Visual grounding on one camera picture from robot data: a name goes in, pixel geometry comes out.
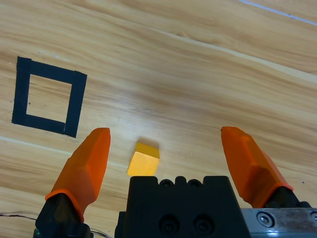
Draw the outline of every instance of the wooden floor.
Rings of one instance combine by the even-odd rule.
[[[112,142],[85,222],[111,236],[137,140],[159,144],[159,179],[230,176],[225,125],[251,134],[298,198],[317,207],[317,2],[253,3],[2,0],[0,213],[36,218],[65,161],[96,127],[109,127]],[[17,56],[88,75],[77,138],[11,123]],[[32,76],[28,113],[65,121],[69,92]],[[0,217],[0,230],[30,238],[34,221]]]

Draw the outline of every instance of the cable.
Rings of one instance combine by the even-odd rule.
[[[12,215],[0,214],[0,217],[21,217],[21,218],[27,218],[27,219],[36,221],[35,218],[27,217],[27,216],[23,216],[23,215],[18,215],[18,214],[12,214]],[[99,231],[97,229],[94,229],[94,228],[91,228],[91,233],[94,234],[94,235],[105,237],[105,238],[112,238],[111,236],[107,235],[106,233],[103,233],[103,232],[101,232],[101,231]]]
[[[22,218],[27,218],[27,219],[30,219],[30,220],[36,221],[36,219],[35,219],[35,218],[32,218],[32,217],[27,217],[27,216],[23,216],[23,215],[17,215],[17,214],[14,214],[14,215],[5,215],[5,214],[0,214],[0,217],[22,217]]]
[[[107,235],[107,234],[105,234],[105,233],[94,232],[94,231],[91,231],[91,233],[92,233],[92,234],[94,234],[94,235],[101,236],[101,237],[111,238],[110,236],[108,236],[108,235]]]

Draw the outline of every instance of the metal plate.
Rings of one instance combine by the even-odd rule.
[[[241,211],[253,238],[317,238],[317,208],[263,208]]]

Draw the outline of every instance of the black square outline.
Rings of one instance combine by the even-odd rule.
[[[71,84],[66,123],[26,114],[31,74]],[[76,138],[87,75],[18,57],[12,123]]]

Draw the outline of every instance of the wooden block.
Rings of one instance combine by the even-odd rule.
[[[130,176],[154,176],[159,164],[159,149],[137,143],[129,165]]]

